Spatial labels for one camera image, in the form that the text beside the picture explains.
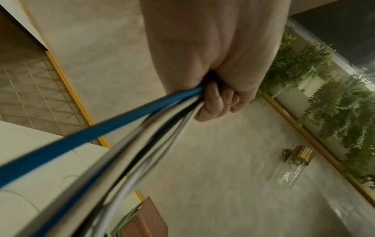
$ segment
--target fingernail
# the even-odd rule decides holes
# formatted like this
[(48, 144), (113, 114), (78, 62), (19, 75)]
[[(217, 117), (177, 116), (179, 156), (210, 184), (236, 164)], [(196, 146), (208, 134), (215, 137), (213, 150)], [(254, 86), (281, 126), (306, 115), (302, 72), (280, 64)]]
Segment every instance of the fingernail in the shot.
[(216, 98), (220, 97), (218, 85), (215, 83), (213, 94)]
[(229, 91), (227, 94), (225, 94), (225, 102), (227, 104), (231, 104), (232, 103), (233, 95), (234, 95), (234, 91)]

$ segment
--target clear glass cylinder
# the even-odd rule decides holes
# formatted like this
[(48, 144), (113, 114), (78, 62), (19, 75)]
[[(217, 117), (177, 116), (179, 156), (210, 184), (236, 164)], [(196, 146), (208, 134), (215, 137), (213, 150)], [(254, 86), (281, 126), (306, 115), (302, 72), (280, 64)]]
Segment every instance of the clear glass cylinder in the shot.
[(275, 181), (281, 186), (291, 189), (307, 165), (307, 161), (303, 158), (291, 155), (286, 162), (281, 163), (276, 169)]

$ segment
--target bundle of cables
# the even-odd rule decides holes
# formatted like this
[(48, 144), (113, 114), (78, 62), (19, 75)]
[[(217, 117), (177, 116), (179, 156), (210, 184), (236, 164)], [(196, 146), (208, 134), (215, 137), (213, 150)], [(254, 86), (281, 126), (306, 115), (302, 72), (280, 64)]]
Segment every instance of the bundle of cables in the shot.
[(149, 114), (16, 236), (102, 237), (121, 201), (166, 157), (202, 107), (203, 91), (204, 86), (198, 86), (160, 98), (2, 165), (0, 188), (86, 142)]

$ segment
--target black cable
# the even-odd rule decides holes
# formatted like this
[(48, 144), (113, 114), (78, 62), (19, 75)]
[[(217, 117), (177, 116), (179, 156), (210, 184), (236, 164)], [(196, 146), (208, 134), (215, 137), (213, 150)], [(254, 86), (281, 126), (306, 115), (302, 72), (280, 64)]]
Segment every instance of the black cable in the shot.
[(121, 175), (116, 180), (116, 182), (112, 185), (110, 190), (97, 203), (95, 208), (85, 218), (85, 220), (76, 229), (76, 231), (74, 232), (72, 236), (83, 237), (86, 234), (86, 232), (91, 228), (93, 221), (96, 219), (101, 209), (103, 208), (104, 201), (107, 198), (108, 194), (111, 192), (111, 190), (118, 184), (118, 182), (120, 182), (136, 166), (136, 164), (156, 145), (156, 143), (158, 143), (164, 137), (164, 135), (169, 130), (171, 130), (183, 117), (185, 117), (188, 113), (190, 113), (201, 101), (203, 101), (203, 98), (198, 99), (197, 101), (195, 101), (194, 103), (186, 107), (185, 109), (181, 110), (179, 113), (173, 116), (169, 121), (163, 124), (163, 126), (154, 134), (151, 140), (137, 153), (137, 155), (133, 158), (130, 164), (121, 173)]

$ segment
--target skin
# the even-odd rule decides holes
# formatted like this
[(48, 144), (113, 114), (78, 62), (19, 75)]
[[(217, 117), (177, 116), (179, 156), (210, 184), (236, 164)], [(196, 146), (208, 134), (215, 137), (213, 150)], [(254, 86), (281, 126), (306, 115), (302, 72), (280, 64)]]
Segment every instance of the skin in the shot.
[(256, 95), (280, 45), (290, 0), (140, 0), (148, 45), (167, 94), (214, 70), (196, 120), (237, 112)]

